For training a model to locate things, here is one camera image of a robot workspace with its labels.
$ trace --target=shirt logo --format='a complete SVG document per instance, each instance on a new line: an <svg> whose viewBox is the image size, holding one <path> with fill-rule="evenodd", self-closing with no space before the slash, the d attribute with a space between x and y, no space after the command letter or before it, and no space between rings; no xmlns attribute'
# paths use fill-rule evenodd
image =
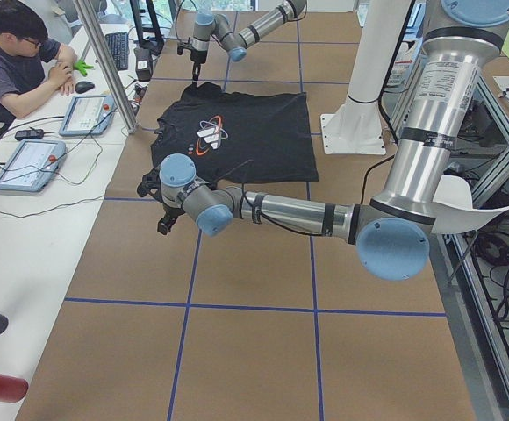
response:
<svg viewBox="0 0 509 421"><path fill-rule="evenodd" d="M218 149L221 146L221 140L229 136L223 128L223 118L213 116L209 121L200 121L200 130L196 132L198 139L196 144L190 144L188 155L202 156L211 150Z"/></svg>

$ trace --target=man's black hair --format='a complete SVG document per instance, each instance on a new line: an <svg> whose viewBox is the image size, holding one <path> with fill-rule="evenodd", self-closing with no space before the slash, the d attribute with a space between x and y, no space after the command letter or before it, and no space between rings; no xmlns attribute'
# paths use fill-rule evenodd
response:
<svg viewBox="0 0 509 421"><path fill-rule="evenodd" d="M0 0L0 34L4 32L38 42L47 40L44 21L35 11L18 0Z"/></svg>

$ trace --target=white table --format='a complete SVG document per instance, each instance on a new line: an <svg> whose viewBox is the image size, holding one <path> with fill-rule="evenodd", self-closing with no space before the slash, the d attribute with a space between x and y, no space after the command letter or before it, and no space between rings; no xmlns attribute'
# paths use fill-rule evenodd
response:
<svg viewBox="0 0 509 421"><path fill-rule="evenodd" d="M128 31L126 25L103 25L104 33ZM78 54L87 36L82 29L71 42ZM95 69L83 77L75 72L77 81L87 80L96 87L90 94L108 90L106 81L95 62L92 48L85 61ZM130 52L129 70L119 72L123 85L135 77L135 58ZM24 121L62 115L72 96L55 94L38 111ZM57 131L60 120L44 120L34 127ZM13 125L23 123L17 120ZM0 140L0 161L6 161L17 147L13 130ZM38 194L4 194L0 192L0 211L25 215L51 209L65 203L93 199L66 208L52 210L29 218L13 218L0 214L0 313L9 319L9 326L0 335L0 373L25 378L28 382L38 365L48 335L61 307L63 297L85 242L90 234L105 188L110 181L125 144L127 131L118 113L107 131L96 137L103 151L97 166L80 185L55 178ZM47 135L59 139L57 134ZM92 139L64 139L68 149L60 173L72 182L81 181L100 151ZM19 403L0 403L0 421L16 417Z"/></svg>

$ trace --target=computer mouse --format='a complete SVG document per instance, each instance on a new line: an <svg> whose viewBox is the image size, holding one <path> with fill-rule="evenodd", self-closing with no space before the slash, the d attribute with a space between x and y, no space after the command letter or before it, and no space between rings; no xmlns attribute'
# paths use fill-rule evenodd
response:
<svg viewBox="0 0 509 421"><path fill-rule="evenodd" d="M84 94L90 89L93 89L95 87L95 84L93 82L87 82L87 81L80 81L75 86L75 92L78 94Z"/></svg>

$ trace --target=man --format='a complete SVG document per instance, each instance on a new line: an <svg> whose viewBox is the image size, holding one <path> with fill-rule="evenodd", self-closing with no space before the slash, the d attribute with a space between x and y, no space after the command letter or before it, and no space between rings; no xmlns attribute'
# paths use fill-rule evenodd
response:
<svg viewBox="0 0 509 421"><path fill-rule="evenodd" d="M57 60L45 79L42 61ZM49 39L42 19L18 0L0 0L0 122L3 133L56 92L73 93L75 51Z"/></svg>

